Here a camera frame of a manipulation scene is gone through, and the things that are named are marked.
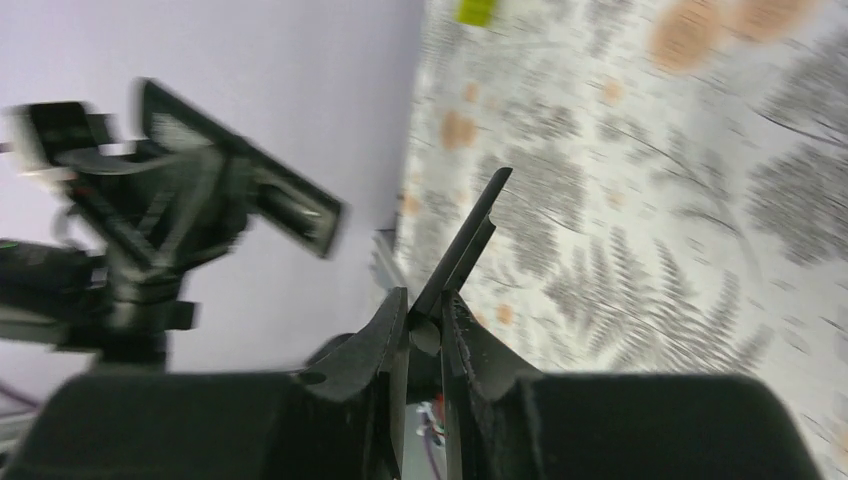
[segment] white component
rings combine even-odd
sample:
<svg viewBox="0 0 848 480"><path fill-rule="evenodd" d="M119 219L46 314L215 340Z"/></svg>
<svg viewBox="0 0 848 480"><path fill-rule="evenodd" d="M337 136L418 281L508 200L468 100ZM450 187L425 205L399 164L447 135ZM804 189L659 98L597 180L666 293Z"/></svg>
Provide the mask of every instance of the white component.
<svg viewBox="0 0 848 480"><path fill-rule="evenodd" d="M38 142L32 124L19 109L13 108L5 115L7 129L12 135L11 156L18 164L22 177L36 180L49 192L61 191L62 182L72 180L74 172L57 168L47 162L46 155Z"/></svg>

